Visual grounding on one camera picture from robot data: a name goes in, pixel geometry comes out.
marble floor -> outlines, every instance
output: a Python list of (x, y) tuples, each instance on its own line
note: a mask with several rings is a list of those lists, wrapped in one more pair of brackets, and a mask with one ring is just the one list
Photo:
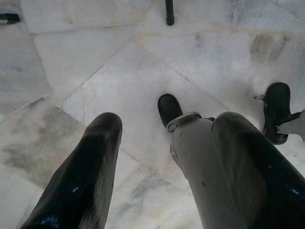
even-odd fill
[[(201, 229), (157, 111), (239, 112), (260, 130), (273, 82), (305, 108), (303, 0), (0, 0), (0, 229), (18, 228), (100, 113), (123, 121), (107, 229)], [(280, 152), (305, 176), (305, 143)]]

